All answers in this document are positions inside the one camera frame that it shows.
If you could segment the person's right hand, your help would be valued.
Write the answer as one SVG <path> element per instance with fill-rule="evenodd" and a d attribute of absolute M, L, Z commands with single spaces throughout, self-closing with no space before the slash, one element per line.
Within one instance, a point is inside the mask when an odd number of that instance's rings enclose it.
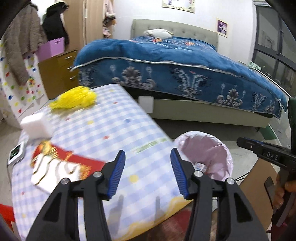
<path fill-rule="evenodd" d="M 278 174 L 276 177 L 276 188 L 275 188 L 275 195 L 273 199 L 273 207 L 280 208 L 283 204 L 283 196 L 285 191 L 293 193 L 296 191 L 296 182 L 288 181 L 285 183 L 284 187 L 280 184 L 280 175 Z"/>

